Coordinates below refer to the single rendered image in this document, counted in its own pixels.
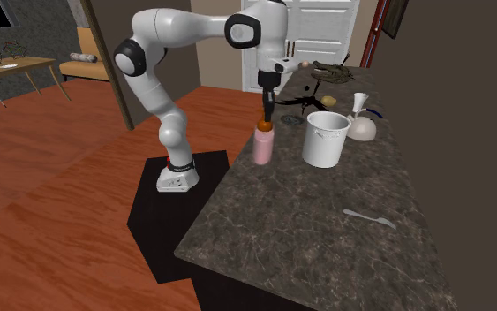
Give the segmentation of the pink bottle with orange cap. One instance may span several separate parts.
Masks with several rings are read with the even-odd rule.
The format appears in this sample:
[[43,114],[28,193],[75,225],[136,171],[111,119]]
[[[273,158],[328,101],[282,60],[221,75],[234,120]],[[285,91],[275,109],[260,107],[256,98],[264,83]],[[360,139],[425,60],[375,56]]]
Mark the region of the pink bottle with orange cap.
[[253,161],[264,165],[271,160],[274,146],[274,126],[271,121],[261,120],[256,125],[253,136]]

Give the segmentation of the black plant-shaped decoration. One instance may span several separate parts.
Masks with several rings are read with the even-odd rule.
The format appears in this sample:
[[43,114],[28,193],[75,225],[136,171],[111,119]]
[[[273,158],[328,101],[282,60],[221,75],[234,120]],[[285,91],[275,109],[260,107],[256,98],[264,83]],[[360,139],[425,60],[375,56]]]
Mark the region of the black plant-shaped decoration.
[[282,101],[282,102],[276,102],[276,104],[279,105],[301,105],[302,108],[302,113],[305,113],[305,109],[309,106],[314,106],[318,110],[322,111],[328,111],[326,106],[321,102],[321,100],[316,99],[316,93],[317,90],[319,89],[321,81],[318,80],[314,89],[313,93],[310,96],[302,96],[302,97],[296,97],[295,99],[292,100],[287,100],[287,101]]

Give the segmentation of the green crocodile figure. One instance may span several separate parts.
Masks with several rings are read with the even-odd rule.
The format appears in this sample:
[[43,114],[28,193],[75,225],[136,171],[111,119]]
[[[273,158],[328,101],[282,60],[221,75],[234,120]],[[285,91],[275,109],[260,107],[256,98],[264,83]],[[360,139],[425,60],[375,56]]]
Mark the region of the green crocodile figure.
[[314,61],[315,72],[311,76],[317,80],[326,81],[333,84],[343,84],[350,80],[354,80],[354,76],[350,70],[343,64],[323,64]]

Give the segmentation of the white panelled door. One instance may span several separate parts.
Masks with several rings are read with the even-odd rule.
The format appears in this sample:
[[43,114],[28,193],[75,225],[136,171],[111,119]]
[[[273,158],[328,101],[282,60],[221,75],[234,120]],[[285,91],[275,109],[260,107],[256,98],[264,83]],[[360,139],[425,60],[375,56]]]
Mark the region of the white panelled door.
[[299,63],[342,63],[349,52],[360,0],[283,1],[288,7],[284,55]]

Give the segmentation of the white pot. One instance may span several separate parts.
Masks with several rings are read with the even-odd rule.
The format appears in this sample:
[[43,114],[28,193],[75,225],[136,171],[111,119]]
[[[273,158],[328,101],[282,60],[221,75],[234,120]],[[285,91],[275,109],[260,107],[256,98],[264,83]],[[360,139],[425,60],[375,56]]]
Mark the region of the white pot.
[[351,121],[336,112],[315,111],[307,118],[303,159],[316,168],[332,168],[341,157]]

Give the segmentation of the black robot stand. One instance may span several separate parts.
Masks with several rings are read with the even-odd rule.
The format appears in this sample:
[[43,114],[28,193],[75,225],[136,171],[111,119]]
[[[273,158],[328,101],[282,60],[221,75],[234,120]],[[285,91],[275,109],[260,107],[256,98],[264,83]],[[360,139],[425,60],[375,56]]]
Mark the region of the black robot stand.
[[158,192],[156,181],[167,159],[148,158],[128,217],[127,226],[159,284],[192,276],[191,264],[174,251],[229,169],[224,150],[193,158],[200,181],[186,193]]

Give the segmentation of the silver butter knife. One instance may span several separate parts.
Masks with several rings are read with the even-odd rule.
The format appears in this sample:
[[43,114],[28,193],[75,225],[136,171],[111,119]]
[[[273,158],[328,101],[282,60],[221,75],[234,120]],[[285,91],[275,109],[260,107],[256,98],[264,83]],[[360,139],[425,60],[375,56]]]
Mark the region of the silver butter knife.
[[387,220],[386,218],[383,218],[383,217],[373,218],[373,217],[362,215],[362,214],[360,214],[358,212],[355,212],[353,210],[350,210],[350,209],[344,209],[343,213],[345,215],[363,218],[363,219],[370,220],[370,221],[373,221],[373,222],[376,222],[376,223],[379,223],[379,224],[385,224],[386,226],[388,226],[388,227],[396,230],[396,225],[393,224],[392,222],[390,222],[389,220]]

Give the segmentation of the wooden side table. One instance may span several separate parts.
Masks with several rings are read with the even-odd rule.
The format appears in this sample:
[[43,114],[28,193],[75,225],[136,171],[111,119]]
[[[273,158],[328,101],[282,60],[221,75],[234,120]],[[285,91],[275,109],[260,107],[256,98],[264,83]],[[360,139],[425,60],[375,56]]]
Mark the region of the wooden side table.
[[56,60],[53,58],[30,56],[3,58],[0,55],[0,78],[12,74],[24,73],[28,77],[28,80],[31,82],[36,92],[41,95],[40,89],[36,86],[34,79],[31,77],[29,72],[33,69],[48,68],[52,78],[56,82],[56,85],[62,91],[65,98],[70,101],[70,96],[68,96],[58,78],[56,77],[56,71],[54,69],[55,62]]

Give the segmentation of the dark framed wall picture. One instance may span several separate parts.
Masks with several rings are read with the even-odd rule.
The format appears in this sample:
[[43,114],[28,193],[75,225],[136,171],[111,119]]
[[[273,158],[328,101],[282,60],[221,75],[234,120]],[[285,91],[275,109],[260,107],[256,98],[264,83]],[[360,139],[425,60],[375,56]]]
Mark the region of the dark framed wall picture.
[[392,39],[397,37],[408,2],[409,0],[389,0],[381,30]]

